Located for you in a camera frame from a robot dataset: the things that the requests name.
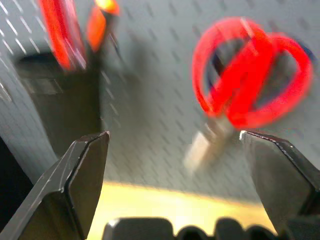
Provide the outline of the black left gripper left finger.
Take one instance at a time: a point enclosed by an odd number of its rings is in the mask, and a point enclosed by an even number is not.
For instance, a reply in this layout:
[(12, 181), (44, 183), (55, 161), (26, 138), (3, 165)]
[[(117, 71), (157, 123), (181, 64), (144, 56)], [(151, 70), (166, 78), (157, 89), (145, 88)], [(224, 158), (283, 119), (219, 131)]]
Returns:
[(36, 182), (2, 240), (87, 239), (104, 182), (110, 135), (82, 136)]

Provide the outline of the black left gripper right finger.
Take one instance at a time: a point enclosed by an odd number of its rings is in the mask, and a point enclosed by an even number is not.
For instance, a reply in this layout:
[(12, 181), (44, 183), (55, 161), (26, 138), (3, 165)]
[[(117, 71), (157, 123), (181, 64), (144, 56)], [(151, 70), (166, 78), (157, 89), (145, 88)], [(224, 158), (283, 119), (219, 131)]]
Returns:
[(279, 235), (319, 235), (320, 171), (291, 142), (242, 130), (251, 178)]

